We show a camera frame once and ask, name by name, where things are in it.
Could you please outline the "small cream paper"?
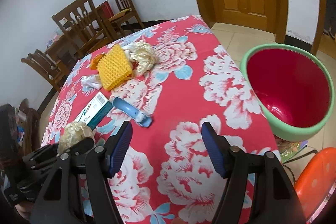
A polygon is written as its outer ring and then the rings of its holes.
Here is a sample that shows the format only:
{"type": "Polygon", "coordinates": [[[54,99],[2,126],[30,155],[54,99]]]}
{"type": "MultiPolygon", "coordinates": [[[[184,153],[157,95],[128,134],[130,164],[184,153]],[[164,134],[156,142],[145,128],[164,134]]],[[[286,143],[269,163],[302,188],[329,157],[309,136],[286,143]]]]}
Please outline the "small cream paper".
{"type": "Polygon", "coordinates": [[[94,132],[85,122],[73,121],[67,124],[58,142],[58,154],[61,155],[65,150],[85,138],[94,140],[94,132]]]}

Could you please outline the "white teal carton box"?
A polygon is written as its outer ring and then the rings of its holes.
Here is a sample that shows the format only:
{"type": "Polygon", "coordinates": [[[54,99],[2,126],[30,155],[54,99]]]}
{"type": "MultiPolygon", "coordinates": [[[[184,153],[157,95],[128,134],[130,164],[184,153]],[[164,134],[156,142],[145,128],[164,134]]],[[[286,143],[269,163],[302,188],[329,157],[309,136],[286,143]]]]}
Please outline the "white teal carton box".
{"type": "Polygon", "coordinates": [[[75,121],[84,122],[90,129],[94,130],[112,108],[112,103],[102,92],[98,92],[78,114],[75,121]]]}

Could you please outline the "blue plastic clip tool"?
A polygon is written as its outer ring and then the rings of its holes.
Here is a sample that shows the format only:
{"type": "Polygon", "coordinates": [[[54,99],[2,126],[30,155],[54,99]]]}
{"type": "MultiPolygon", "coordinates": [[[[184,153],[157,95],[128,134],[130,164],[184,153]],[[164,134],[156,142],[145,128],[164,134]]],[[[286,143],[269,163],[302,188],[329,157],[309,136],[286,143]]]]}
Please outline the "blue plastic clip tool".
{"type": "Polygon", "coordinates": [[[125,100],[121,98],[118,98],[118,97],[114,98],[112,100],[112,105],[116,109],[122,111],[127,116],[129,116],[131,119],[133,119],[135,123],[141,127],[148,128],[153,121],[149,115],[145,114],[144,112],[132,106],[131,104],[129,104],[128,102],[126,102],[125,100]]]}

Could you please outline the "clear plastic bag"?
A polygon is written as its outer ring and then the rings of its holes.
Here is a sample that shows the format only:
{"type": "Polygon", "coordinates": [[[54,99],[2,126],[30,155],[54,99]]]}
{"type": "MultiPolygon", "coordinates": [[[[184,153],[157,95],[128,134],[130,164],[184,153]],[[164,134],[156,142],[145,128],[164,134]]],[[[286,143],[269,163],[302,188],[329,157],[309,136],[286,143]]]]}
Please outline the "clear plastic bag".
{"type": "Polygon", "coordinates": [[[102,82],[99,75],[83,76],[81,78],[81,85],[85,88],[93,88],[100,90],[102,88],[102,82]]]}

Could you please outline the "large yellow foam net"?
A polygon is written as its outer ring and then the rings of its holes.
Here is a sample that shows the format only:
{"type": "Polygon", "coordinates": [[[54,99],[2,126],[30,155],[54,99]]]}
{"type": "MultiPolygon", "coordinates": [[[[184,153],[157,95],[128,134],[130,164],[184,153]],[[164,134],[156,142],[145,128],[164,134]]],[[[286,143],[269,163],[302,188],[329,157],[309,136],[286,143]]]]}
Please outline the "large yellow foam net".
{"type": "Polygon", "coordinates": [[[133,68],[122,47],[115,45],[100,59],[97,71],[103,88],[111,91],[131,77],[133,68]]]}

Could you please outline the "cream cloth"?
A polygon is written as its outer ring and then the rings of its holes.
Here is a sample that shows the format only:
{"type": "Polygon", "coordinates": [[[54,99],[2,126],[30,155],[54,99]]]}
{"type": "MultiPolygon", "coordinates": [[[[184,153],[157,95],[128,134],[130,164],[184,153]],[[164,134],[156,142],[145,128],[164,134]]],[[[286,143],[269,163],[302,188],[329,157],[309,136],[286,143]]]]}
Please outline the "cream cloth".
{"type": "Polygon", "coordinates": [[[144,40],[131,42],[123,46],[122,49],[131,63],[134,76],[144,75],[157,63],[157,57],[153,47],[144,40]]]}

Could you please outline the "orange plastic stool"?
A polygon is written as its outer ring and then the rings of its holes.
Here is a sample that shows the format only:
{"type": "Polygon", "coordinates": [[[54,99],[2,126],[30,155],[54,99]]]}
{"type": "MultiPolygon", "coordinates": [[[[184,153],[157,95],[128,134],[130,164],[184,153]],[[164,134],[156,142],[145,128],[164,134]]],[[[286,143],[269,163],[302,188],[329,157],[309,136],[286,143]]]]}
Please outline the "orange plastic stool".
{"type": "Polygon", "coordinates": [[[319,151],[294,183],[307,223],[317,219],[335,193],[335,148],[319,151]]]}

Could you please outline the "red bin green rim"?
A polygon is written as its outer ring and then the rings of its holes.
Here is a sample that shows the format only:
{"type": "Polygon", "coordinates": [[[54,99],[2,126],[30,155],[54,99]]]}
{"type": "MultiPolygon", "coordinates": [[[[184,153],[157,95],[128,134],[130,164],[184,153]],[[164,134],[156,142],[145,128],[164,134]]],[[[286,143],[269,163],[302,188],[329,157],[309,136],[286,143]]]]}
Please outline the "red bin green rim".
{"type": "Polygon", "coordinates": [[[285,141],[316,135],[335,103],[333,80],[311,53],[285,44],[249,50],[240,71],[256,94],[272,133],[285,141]]]}

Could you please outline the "red floral tablecloth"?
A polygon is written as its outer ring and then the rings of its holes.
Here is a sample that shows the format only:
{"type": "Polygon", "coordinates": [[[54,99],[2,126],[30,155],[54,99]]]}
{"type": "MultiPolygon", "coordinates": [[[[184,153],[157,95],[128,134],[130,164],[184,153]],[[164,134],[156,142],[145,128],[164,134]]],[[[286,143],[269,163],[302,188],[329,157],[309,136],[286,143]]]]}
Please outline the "red floral tablecloth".
{"type": "Polygon", "coordinates": [[[210,122],[243,151],[278,153],[251,87],[198,15],[169,20],[118,41],[149,43],[158,62],[142,76],[104,91],[148,114],[133,125],[121,170],[109,185],[125,223],[208,223],[226,182],[215,171],[201,137],[210,122]]]}

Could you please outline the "left wooden chair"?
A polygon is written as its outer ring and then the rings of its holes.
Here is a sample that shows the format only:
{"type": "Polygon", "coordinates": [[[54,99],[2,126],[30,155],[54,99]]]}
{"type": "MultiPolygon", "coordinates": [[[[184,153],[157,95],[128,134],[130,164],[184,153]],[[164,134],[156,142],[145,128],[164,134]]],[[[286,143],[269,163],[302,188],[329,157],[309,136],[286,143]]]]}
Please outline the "left wooden chair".
{"type": "Polygon", "coordinates": [[[21,58],[21,62],[29,65],[58,92],[61,91],[70,74],[70,70],[61,60],[55,62],[40,50],[35,50],[34,53],[21,58]]]}

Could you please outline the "wooden chair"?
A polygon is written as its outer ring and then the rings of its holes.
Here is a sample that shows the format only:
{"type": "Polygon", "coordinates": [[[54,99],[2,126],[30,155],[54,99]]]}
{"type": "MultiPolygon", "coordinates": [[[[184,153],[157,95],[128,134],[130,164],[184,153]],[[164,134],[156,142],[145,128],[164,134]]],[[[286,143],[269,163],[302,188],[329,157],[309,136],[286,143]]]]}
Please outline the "wooden chair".
{"type": "Polygon", "coordinates": [[[75,0],[52,15],[52,20],[74,47],[78,57],[84,57],[112,42],[93,0],[75,0]]]}
{"type": "Polygon", "coordinates": [[[70,70],[61,60],[55,62],[40,50],[35,50],[34,53],[21,58],[21,62],[29,65],[58,92],[61,91],[70,74],[70,70]]]}
{"type": "Polygon", "coordinates": [[[142,20],[139,17],[137,10],[133,4],[132,0],[115,0],[116,5],[119,9],[119,12],[116,13],[114,16],[109,18],[109,22],[113,27],[116,27],[120,34],[124,37],[126,36],[125,32],[122,29],[122,24],[125,23],[127,28],[134,32],[134,29],[130,26],[129,19],[134,17],[138,24],[140,25],[141,29],[144,29],[145,26],[142,20]]]}

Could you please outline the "wooden dining table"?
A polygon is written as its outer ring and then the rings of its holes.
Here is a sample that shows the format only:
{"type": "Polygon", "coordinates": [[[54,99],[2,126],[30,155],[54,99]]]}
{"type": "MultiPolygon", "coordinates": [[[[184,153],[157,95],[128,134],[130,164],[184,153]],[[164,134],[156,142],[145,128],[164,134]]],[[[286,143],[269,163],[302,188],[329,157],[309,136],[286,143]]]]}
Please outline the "wooden dining table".
{"type": "Polygon", "coordinates": [[[115,41],[118,38],[117,32],[110,24],[109,19],[104,15],[101,5],[96,7],[97,17],[94,22],[98,26],[93,29],[93,36],[84,34],[84,29],[75,31],[65,31],[55,42],[53,42],[45,51],[53,61],[62,60],[68,53],[72,59],[79,60],[88,53],[115,41]]]}

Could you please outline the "near wooden chair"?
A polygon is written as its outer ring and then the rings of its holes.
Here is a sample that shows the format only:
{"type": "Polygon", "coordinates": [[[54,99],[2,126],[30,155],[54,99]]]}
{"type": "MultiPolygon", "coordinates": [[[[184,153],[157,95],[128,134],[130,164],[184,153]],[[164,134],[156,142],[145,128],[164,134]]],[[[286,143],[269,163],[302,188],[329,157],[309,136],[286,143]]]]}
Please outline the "near wooden chair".
{"type": "Polygon", "coordinates": [[[52,15],[52,20],[74,47],[78,57],[84,57],[112,42],[93,0],[75,0],[52,15]]]}

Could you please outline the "red bag on chair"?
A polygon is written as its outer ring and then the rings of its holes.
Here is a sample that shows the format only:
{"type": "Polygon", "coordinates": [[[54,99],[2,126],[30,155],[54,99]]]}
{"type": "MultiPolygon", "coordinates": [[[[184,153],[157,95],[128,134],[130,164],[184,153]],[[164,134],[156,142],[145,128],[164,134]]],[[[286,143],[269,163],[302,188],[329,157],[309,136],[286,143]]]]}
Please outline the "red bag on chair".
{"type": "Polygon", "coordinates": [[[104,12],[104,15],[109,19],[111,18],[112,16],[114,16],[114,13],[111,9],[111,6],[110,4],[108,3],[108,1],[105,1],[101,4],[101,8],[104,12]]]}

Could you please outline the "far wooden chair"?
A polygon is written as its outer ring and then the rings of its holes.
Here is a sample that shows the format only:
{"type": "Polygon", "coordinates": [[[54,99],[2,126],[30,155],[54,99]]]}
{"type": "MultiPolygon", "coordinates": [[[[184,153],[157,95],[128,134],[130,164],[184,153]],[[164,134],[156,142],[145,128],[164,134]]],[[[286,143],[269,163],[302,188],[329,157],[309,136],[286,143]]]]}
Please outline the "far wooden chair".
{"type": "Polygon", "coordinates": [[[132,0],[115,0],[116,5],[119,9],[119,12],[116,13],[114,16],[109,18],[109,22],[113,27],[116,27],[120,34],[124,37],[126,36],[125,32],[122,29],[122,24],[125,23],[127,28],[134,32],[134,29],[130,26],[129,19],[134,17],[138,24],[140,25],[141,29],[144,29],[145,26],[142,20],[139,17],[137,10],[133,4],[132,0]]]}

